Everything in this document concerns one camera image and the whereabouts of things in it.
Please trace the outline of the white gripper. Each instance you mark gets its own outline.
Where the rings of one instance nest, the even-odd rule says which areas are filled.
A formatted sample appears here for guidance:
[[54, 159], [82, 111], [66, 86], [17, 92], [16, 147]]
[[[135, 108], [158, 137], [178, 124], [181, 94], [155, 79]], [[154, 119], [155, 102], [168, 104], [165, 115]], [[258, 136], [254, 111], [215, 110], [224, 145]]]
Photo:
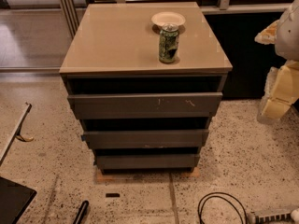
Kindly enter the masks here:
[[[255, 36], [254, 41], [264, 45], [274, 44], [277, 39], [277, 26], [278, 21], [273, 21]], [[269, 119], [279, 120], [291, 108], [289, 104], [292, 105], [299, 98], [299, 62], [287, 60], [279, 68], [272, 96], [279, 101], [264, 97], [261, 114]]]

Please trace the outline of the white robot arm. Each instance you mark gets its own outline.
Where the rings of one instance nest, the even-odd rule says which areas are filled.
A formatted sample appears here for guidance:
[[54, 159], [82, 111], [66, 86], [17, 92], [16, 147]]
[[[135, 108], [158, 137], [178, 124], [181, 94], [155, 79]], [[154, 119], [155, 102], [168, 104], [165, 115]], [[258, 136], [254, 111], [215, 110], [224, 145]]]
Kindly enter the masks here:
[[275, 46], [276, 55], [286, 62], [271, 67], [264, 85], [257, 120], [280, 120], [299, 99], [299, 0], [294, 0], [281, 17], [258, 33], [257, 43]]

